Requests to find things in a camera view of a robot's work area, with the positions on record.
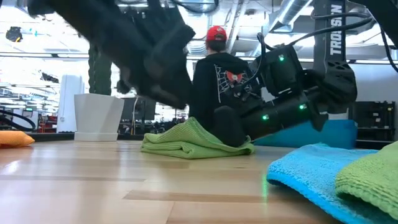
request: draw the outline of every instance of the orange cushion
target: orange cushion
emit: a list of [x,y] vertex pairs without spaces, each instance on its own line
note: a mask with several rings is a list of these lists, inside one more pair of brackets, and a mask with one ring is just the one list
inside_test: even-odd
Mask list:
[[35,142],[22,131],[0,131],[0,148],[24,147]]

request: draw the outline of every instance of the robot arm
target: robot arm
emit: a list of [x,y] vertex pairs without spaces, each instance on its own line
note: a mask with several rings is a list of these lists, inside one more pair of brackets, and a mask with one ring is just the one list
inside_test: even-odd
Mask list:
[[[396,45],[398,34],[391,21],[398,19],[397,6],[390,0],[377,3],[368,0],[353,1],[368,7],[379,21],[382,35],[385,35],[385,31]],[[354,71],[345,59],[344,27],[352,27],[353,24],[346,26],[343,19],[355,13],[345,13],[344,0],[318,0],[318,2],[320,3],[318,11],[321,13],[313,18],[318,19],[316,26],[318,25],[319,29],[329,30],[329,33],[319,35],[315,39],[313,69],[304,70],[301,67],[291,45],[270,49],[271,51],[262,54],[254,62],[257,65],[263,61],[258,75],[261,76],[262,85],[275,99],[268,102],[243,99],[248,106],[242,106],[241,108],[244,109],[238,112],[244,132],[252,139],[276,133],[281,129],[306,121],[311,121],[313,128],[321,131],[328,119],[328,114],[345,113],[356,100],[358,93]],[[338,15],[333,15],[333,13],[329,15],[328,8],[330,11],[340,9],[341,12]],[[373,20],[372,17],[364,14],[357,16],[364,18],[358,23],[360,26]],[[338,25],[340,27],[329,26],[332,25],[333,18],[341,21]]]
[[184,48],[195,33],[176,7],[163,10],[159,0],[148,5],[128,16],[114,0],[31,0],[28,11],[57,12],[124,71],[124,87],[184,109],[191,86]]

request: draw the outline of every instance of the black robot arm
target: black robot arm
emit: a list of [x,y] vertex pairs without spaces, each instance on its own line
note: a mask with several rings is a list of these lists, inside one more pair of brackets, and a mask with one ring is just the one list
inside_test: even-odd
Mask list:
[[230,107],[238,112],[251,139],[306,121],[321,131],[328,113],[345,113],[357,97],[354,71],[347,63],[329,65],[327,73],[304,70],[291,45],[259,56],[251,67],[259,67],[254,76],[259,76],[261,86],[275,97],[264,101],[245,94],[245,88],[239,85],[231,86],[235,101]]
[[57,12],[123,71],[121,86],[183,109],[191,88],[184,48],[195,32],[176,7],[148,5],[122,13],[114,0],[30,0],[28,12]]

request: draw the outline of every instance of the blue towel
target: blue towel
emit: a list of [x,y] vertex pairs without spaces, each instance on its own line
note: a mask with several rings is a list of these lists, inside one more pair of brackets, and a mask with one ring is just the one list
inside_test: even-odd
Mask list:
[[270,164],[270,184],[287,185],[344,223],[397,223],[389,215],[360,200],[336,196],[335,177],[344,166],[377,150],[339,149],[325,144],[303,146]]

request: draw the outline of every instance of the red cap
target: red cap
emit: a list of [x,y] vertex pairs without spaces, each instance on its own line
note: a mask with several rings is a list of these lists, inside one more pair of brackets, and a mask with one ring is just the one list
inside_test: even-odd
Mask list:
[[226,32],[224,28],[220,26],[213,26],[207,31],[207,36],[206,36],[206,41],[209,40],[220,40],[220,41],[226,41]]

